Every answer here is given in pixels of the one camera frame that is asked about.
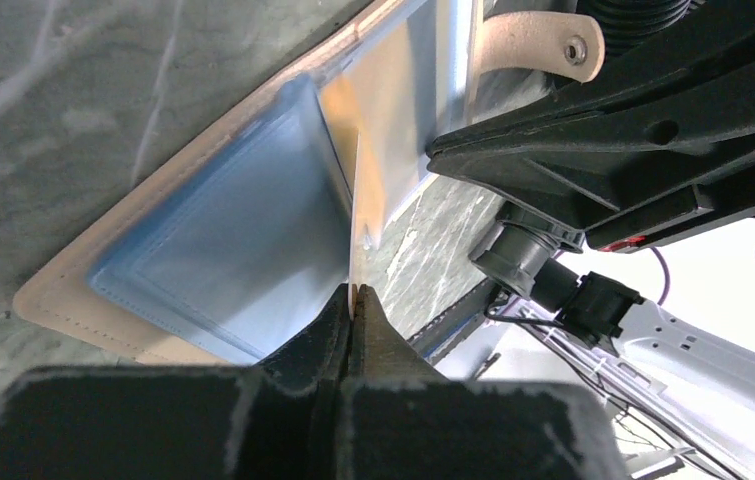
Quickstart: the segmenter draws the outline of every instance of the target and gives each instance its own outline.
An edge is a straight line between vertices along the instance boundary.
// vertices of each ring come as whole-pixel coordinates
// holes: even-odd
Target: stitching
[[[239,105],[252,105],[252,106],[246,107],[245,113],[240,115],[238,120],[234,122],[230,122],[229,124],[226,125],[228,133],[225,133],[220,140],[218,140],[212,147],[208,148],[201,156],[199,156],[198,158],[195,158],[194,161],[186,165],[182,170],[180,170],[177,173],[176,176],[172,177],[165,185],[160,186],[156,190],[156,192],[154,192],[153,195],[149,196],[146,200],[144,200],[136,210],[132,212],[126,212],[125,213],[126,216],[121,221],[121,223],[117,227],[113,228],[112,231],[108,235],[106,235],[104,238],[102,238],[93,248],[89,248],[88,253],[84,257],[82,257],[81,260],[74,263],[74,265],[70,269],[67,270],[67,274],[78,272],[83,264],[88,264],[95,255],[102,253],[102,249],[107,243],[114,241],[115,238],[121,233],[123,233],[131,223],[134,223],[138,219],[139,216],[146,214],[149,208],[153,206],[154,204],[158,204],[166,193],[171,193],[173,191],[174,186],[183,177],[185,177],[189,173],[194,173],[195,171],[197,171],[197,169],[200,168],[201,164],[205,164],[213,154],[217,153],[218,150],[221,149],[222,146],[230,142],[233,139],[234,134],[239,133],[245,126],[249,125],[250,119],[254,117],[260,110],[266,108],[268,104],[273,100],[273,98],[277,95],[280,89],[280,86],[292,80],[297,74],[307,71],[307,70],[295,70],[298,64],[308,62],[310,60],[317,61],[317,63],[324,63],[324,61],[327,60],[328,58],[334,57],[337,54],[341,53],[346,48],[348,48],[349,46],[359,43],[361,40],[361,34],[362,34],[362,32],[360,32],[358,28],[359,24],[365,23],[366,21],[369,20],[368,16],[373,15],[376,18],[368,22],[370,26],[373,28],[374,25],[378,25],[385,17],[391,15],[391,13],[395,10],[395,7],[397,7],[399,4],[404,3],[405,1],[406,0],[387,0],[383,4],[383,6],[387,8],[381,10],[378,15],[375,15],[373,12],[368,12],[368,11],[362,12],[362,14],[364,14],[362,18],[359,18],[360,15],[357,15],[347,24],[347,25],[354,26],[354,32],[353,32],[354,38],[350,42],[338,41],[342,38],[341,37],[342,32],[346,29],[345,27],[343,27],[342,29],[338,30],[335,34],[331,35],[327,40],[325,40],[324,42],[316,46],[312,51],[307,52],[302,57],[299,57],[298,59],[293,61],[291,64],[289,64],[287,67],[285,67],[283,70],[281,70],[277,75],[275,75],[274,77],[266,81],[264,84],[260,85],[259,88],[257,88],[257,90],[254,90],[252,94],[248,95],[247,98],[245,98],[242,102],[239,103]],[[323,54],[316,53],[316,51],[321,50],[322,48],[326,47],[328,44],[330,44],[331,46],[329,47],[326,53],[323,53]],[[267,87],[271,87],[273,91],[257,93],[257,91],[261,91]],[[235,110],[236,108],[238,108],[238,105],[234,107],[232,110],[225,113],[224,116],[230,115],[232,111]],[[191,145],[193,141],[194,140],[190,141],[187,144],[187,146]],[[54,277],[53,280],[50,282],[50,285],[38,297],[38,300],[36,300],[35,306],[39,311],[41,311],[42,313],[53,315],[56,318],[61,318],[65,320],[65,322],[68,323],[69,325],[72,321],[74,321],[74,326],[80,327],[83,330],[86,330],[91,333],[101,334],[103,338],[106,338],[107,340],[110,340],[116,344],[119,344],[122,347],[128,347],[132,350],[145,353],[145,354],[160,358],[162,360],[173,361],[173,362],[177,361],[173,358],[167,358],[162,355],[158,355],[156,353],[150,352],[149,350],[141,348],[138,345],[122,342],[116,339],[115,337],[108,335],[106,333],[100,333],[97,330],[92,330],[87,325],[85,325],[84,322],[75,321],[70,316],[63,317],[57,314],[56,312],[52,311],[51,309],[46,308],[43,305],[43,301],[46,294],[48,292],[51,292],[55,288],[59,280],[63,278],[65,278],[65,275]]]

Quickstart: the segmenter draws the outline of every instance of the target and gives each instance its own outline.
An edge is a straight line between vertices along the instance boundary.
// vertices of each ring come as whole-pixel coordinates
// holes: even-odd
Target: metal rivet
[[[586,62],[586,41],[577,35],[569,38],[565,41],[564,53],[570,65],[583,65]]]

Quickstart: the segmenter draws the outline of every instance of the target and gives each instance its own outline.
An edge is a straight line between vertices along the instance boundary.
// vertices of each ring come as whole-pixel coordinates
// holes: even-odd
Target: beige leather edge
[[[474,73],[528,68],[588,82],[604,64],[604,36],[592,17],[556,12],[516,12],[483,22],[474,42]],[[566,59],[568,41],[585,46],[579,64]]]
[[[286,82],[356,45],[403,0],[377,0],[295,60],[192,140],[27,282],[13,299],[21,318],[147,363],[225,363],[95,294],[86,272],[124,232],[198,171],[271,103]]]

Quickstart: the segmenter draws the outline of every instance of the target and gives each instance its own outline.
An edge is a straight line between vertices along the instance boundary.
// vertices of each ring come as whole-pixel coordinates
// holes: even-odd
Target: marble surface
[[[125,361],[16,318],[13,294],[180,147],[367,3],[0,0],[0,391],[36,365]],[[487,111],[544,92],[542,77],[526,72],[489,77],[494,93],[478,99]],[[369,278],[403,335],[479,281],[465,256],[497,204],[440,178],[386,229]]]

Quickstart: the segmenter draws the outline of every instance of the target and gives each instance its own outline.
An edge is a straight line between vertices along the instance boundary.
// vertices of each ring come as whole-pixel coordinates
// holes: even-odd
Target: bolt hole
[[[668,145],[680,133],[680,127],[673,120],[657,122],[645,131],[648,141],[654,145]]]

